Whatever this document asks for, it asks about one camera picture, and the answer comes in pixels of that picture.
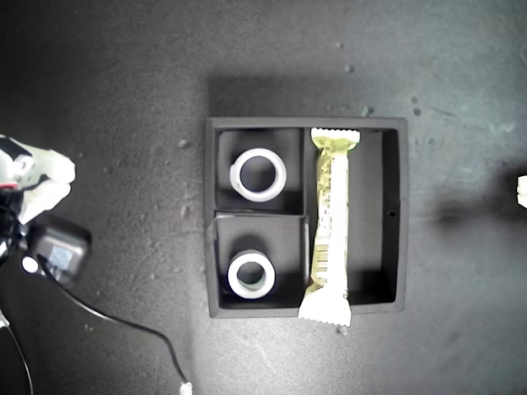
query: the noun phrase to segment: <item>yellow wrapper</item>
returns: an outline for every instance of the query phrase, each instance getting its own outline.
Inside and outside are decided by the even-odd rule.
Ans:
[[[319,148],[317,202],[311,280],[298,316],[348,326],[352,311],[347,302],[347,152],[361,139],[356,130],[311,129]]]

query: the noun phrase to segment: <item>white plastic ring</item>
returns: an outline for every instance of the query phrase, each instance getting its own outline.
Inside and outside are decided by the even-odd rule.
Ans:
[[[238,272],[243,265],[251,262],[262,267],[263,275],[254,284],[246,284],[238,278]],[[232,260],[227,273],[227,280],[231,289],[244,299],[258,299],[268,294],[274,286],[274,278],[274,267],[271,261],[262,253],[252,249],[238,253]]]
[[[261,156],[269,160],[274,167],[274,181],[271,186],[262,192],[249,191],[241,182],[241,168],[255,157]],[[287,172],[282,158],[274,152],[265,148],[253,148],[238,156],[231,166],[231,185],[235,191],[251,202],[268,202],[274,199],[286,186]]]

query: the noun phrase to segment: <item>black tray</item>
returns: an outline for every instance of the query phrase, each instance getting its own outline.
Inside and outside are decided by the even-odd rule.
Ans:
[[[309,281],[317,222],[316,157],[311,128],[361,132],[350,151],[348,299],[354,314],[400,311],[408,242],[406,122],[388,118],[210,118],[205,144],[205,226],[211,317],[297,316]],[[287,168],[284,191],[265,203],[245,200],[229,181],[242,152],[263,147]],[[276,283],[245,300],[226,280],[237,253],[257,249],[273,263]]]

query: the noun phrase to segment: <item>concrete floor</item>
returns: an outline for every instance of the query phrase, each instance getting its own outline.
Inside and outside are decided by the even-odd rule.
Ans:
[[[0,132],[77,162],[56,210],[94,235],[75,292],[164,331],[196,394],[526,393],[526,21],[523,0],[3,3]],[[371,111],[408,119],[405,310],[346,333],[210,319],[205,117]],[[156,339],[4,269],[37,394],[177,393]],[[0,393],[25,393],[0,350]]]

